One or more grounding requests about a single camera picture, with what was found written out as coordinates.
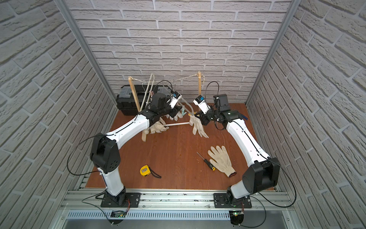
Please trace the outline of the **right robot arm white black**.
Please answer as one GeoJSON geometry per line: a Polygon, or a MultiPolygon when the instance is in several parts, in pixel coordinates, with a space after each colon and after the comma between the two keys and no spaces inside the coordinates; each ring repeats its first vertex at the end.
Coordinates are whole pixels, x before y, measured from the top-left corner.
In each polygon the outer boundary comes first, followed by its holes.
{"type": "Polygon", "coordinates": [[[209,106],[203,96],[198,96],[194,104],[200,108],[196,114],[203,125],[211,121],[221,123],[234,138],[242,151],[248,169],[241,181],[227,190],[227,201],[235,205],[240,199],[251,194],[275,187],[278,183],[280,163],[276,157],[271,158],[256,142],[248,130],[244,118],[237,110],[232,110],[227,95],[214,96],[214,105],[209,106]]]}

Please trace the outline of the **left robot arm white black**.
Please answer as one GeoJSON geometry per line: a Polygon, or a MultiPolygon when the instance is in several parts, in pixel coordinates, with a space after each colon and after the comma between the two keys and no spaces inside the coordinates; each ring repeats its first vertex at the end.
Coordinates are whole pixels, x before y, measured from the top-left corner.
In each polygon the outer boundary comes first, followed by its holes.
{"type": "Polygon", "coordinates": [[[106,134],[99,133],[93,138],[90,159],[103,177],[106,196],[118,206],[126,202],[126,189],[121,182],[119,149],[138,133],[152,127],[162,116],[175,115],[182,109],[177,103],[182,95],[177,91],[171,96],[156,93],[146,109],[128,123],[106,134]]]}

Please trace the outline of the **yellow black screwdriver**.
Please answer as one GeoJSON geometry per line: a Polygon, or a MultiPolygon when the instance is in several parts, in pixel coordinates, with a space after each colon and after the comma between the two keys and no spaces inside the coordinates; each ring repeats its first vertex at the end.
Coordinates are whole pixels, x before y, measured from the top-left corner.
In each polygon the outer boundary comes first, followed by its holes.
{"type": "Polygon", "coordinates": [[[206,158],[203,158],[203,156],[201,155],[201,154],[199,154],[198,152],[197,152],[197,154],[203,159],[203,161],[207,164],[207,166],[212,170],[212,171],[215,171],[216,170],[216,168],[213,166],[213,164],[210,162],[210,161],[208,161],[206,158]]]}

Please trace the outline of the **white glove yellow cuff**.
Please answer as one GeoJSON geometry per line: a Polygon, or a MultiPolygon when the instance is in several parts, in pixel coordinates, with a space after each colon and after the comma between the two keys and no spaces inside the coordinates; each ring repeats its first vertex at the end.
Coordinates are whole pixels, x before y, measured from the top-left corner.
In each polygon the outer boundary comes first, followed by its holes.
{"type": "Polygon", "coordinates": [[[199,134],[200,137],[209,138],[209,136],[206,134],[203,125],[201,123],[201,120],[194,115],[190,115],[189,125],[193,127],[193,134],[196,135],[199,134]]]}
{"type": "Polygon", "coordinates": [[[167,114],[165,117],[169,118],[170,120],[177,121],[179,118],[183,118],[183,115],[182,115],[181,111],[178,111],[178,113],[174,117],[171,117],[169,114],[167,114]]]}

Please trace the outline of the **white glove red cuff right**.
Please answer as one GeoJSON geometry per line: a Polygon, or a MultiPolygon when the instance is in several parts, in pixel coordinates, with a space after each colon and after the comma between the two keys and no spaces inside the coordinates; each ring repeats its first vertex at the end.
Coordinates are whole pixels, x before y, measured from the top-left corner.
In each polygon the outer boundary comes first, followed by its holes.
{"type": "Polygon", "coordinates": [[[225,146],[211,146],[210,150],[208,150],[208,155],[211,157],[209,162],[217,170],[226,174],[227,177],[236,175],[236,171],[232,167],[232,162],[225,146]]]}

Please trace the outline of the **black plastic toolbox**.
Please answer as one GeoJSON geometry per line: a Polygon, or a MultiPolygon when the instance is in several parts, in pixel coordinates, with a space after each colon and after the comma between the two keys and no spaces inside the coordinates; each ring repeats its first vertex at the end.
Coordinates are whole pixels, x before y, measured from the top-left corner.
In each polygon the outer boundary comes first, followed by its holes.
{"type": "MultiPolygon", "coordinates": [[[[147,85],[136,85],[135,89],[137,92],[137,97],[139,103],[141,104],[145,95],[145,90],[147,85]]],[[[166,96],[170,96],[171,90],[169,87],[165,85],[158,85],[157,87],[153,86],[152,91],[154,94],[162,93],[166,96]]],[[[132,116],[137,115],[137,107],[135,104],[135,100],[132,94],[132,90],[130,85],[124,85],[121,87],[119,94],[116,97],[117,108],[125,115],[125,116],[132,116]]]]}

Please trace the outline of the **white plastic clip hanger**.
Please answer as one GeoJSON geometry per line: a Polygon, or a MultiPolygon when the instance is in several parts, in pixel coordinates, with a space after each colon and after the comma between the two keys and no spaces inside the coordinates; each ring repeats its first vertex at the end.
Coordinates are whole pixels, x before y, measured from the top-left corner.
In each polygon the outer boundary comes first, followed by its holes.
{"type": "Polygon", "coordinates": [[[146,89],[145,89],[145,94],[144,94],[144,98],[143,101],[141,103],[141,107],[140,107],[140,111],[142,111],[144,108],[147,107],[147,104],[150,100],[152,91],[153,91],[153,85],[154,85],[154,81],[155,81],[155,76],[153,73],[151,73],[149,81],[147,83],[146,89]]]}

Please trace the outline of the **teal clothes clip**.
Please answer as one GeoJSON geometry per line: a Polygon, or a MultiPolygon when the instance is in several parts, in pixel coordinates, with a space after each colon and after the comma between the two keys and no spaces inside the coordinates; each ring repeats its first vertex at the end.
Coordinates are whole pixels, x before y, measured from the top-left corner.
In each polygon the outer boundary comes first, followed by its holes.
{"type": "Polygon", "coordinates": [[[185,106],[182,106],[181,114],[184,116],[187,113],[185,106]]]}

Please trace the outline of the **yellow tape measure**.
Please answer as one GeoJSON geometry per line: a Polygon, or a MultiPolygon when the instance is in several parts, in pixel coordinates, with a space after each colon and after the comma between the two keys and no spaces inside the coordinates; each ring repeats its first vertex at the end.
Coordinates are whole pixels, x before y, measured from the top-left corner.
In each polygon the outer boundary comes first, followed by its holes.
{"type": "Polygon", "coordinates": [[[140,174],[144,177],[148,176],[148,175],[152,175],[155,178],[162,178],[160,175],[158,175],[156,172],[154,172],[148,165],[144,165],[143,167],[141,167],[140,174]]]}

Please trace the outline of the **wooden drying rack frame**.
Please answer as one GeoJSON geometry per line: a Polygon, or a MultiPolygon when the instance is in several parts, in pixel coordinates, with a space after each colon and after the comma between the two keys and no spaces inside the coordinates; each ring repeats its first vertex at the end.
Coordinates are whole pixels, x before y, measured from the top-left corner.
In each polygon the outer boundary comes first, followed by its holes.
{"type": "MultiPolygon", "coordinates": [[[[198,71],[194,75],[180,78],[180,79],[178,79],[178,81],[183,81],[184,79],[187,79],[187,78],[190,78],[190,77],[195,77],[195,76],[198,77],[198,92],[199,92],[199,94],[201,94],[202,93],[202,84],[205,82],[205,76],[202,75],[202,73],[200,71],[198,71]]],[[[134,101],[135,101],[137,110],[140,112],[141,104],[140,104],[139,99],[138,99],[138,96],[137,96],[137,92],[136,92],[135,85],[134,85],[134,82],[133,82],[134,80],[139,81],[139,82],[142,82],[142,83],[144,83],[144,81],[138,80],[138,79],[134,79],[131,76],[128,77],[128,82],[129,82],[129,85],[130,85],[130,88],[131,88],[131,91],[132,91],[132,95],[133,95],[133,98],[134,98],[134,101]]]]}

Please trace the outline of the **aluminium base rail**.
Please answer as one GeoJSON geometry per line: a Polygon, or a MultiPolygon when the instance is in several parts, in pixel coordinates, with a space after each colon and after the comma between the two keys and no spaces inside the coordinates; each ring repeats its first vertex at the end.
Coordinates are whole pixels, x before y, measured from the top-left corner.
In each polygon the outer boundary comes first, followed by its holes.
{"type": "Polygon", "coordinates": [[[59,208],[62,219],[230,220],[249,212],[294,211],[285,192],[264,191],[227,204],[219,190],[128,189],[129,202],[120,207],[103,200],[101,189],[69,191],[59,208]]]}

